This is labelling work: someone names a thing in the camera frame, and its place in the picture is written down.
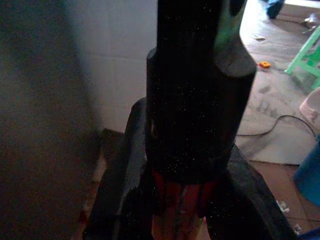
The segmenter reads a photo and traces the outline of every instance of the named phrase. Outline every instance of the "green stool leg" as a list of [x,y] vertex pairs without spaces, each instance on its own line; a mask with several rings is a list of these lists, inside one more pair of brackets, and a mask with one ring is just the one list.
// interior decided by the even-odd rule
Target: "green stool leg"
[[305,57],[308,50],[313,46],[313,44],[318,40],[320,36],[320,27],[318,26],[316,30],[312,33],[312,35],[309,37],[309,39],[306,41],[306,43],[303,45],[303,47],[300,49],[299,53],[295,56],[293,61],[290,63],[289,67],[284,70],[287,74],[291,74],[294,68],[297,65],[300,65],[302,59]]
[[315,80],[314,84],[312,85],[312,89],[315,90],[316,88],[320,87],[320,78],[317,78],[317,80]]

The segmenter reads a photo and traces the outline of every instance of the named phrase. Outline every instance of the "black machine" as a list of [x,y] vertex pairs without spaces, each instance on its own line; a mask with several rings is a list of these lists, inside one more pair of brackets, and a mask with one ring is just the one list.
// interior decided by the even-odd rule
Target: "black machine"
[[245,0],[158,0],[146,99],[110,160],[85,240],[296,235],[235,137],[256,73],[239,29]]

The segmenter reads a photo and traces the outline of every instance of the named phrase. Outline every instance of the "concrete floor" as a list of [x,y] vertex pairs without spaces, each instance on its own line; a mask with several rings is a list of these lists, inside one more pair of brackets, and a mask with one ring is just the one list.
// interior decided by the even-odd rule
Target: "concrete floor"
[[[294,76],[284,73],[310,33],[303,33],[307,29],[297,23],[268,19],[265,5],[261,0],[248,0],[241,25],[241,39],[252,58],[257,63],[268,61],[272,67],[259,68],[256,73],[239,134],[264,132],[281,115],[305,120],[299,106],[311,91],[312,76],[305,74],[307,80],[298,83]],[[265,40],[258,41],[254,35]],[[238,136],[236,144],[248,160],[298,165],[315,140],[303,122],[286,117],[268,135]]]

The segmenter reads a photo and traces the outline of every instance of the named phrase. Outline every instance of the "gray wall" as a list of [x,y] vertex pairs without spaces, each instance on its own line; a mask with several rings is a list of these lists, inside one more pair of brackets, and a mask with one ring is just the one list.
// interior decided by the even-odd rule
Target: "gray wall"
[[157,0],[66,0],[99,128],[124,132],[146,96],[146,57],[156,46]]
[[96,117],[63,3],[39,2],[0,3],[4,240],[70,239],[96,160]]

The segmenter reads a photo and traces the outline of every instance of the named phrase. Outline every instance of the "white tile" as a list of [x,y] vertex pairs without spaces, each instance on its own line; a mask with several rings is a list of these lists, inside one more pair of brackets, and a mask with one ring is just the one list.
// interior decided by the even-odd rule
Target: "white tile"
[[107,129],[117,131],[118,124],[117,124],[116,108],[106,107],[101,105],[99,106],[99,113],[101,117],[102,128],[107,128]]
[[117,123],[116,131],[121,133],[125,132],[130,112],[131,112],[131,107],[128,107],[128,108],[119,107],[115,109],[115,116],[116,116],[116,123]]
[[102,128],[124,133],[131,108],[100,106]]
[[108,0],[111,54],[145,59],[156,46],[156,0]]
[[85,57],[90,95],[97,106],[108,108],[115,105],[115,75],[113,59],[104,56],[87,55]]
[[115,58],[113,64],[115,106],[131,108],[137,100],[146,96],[146,61]]
[[110,24],[104,0],[68,0],[66,10],[80,52],[109,55]]

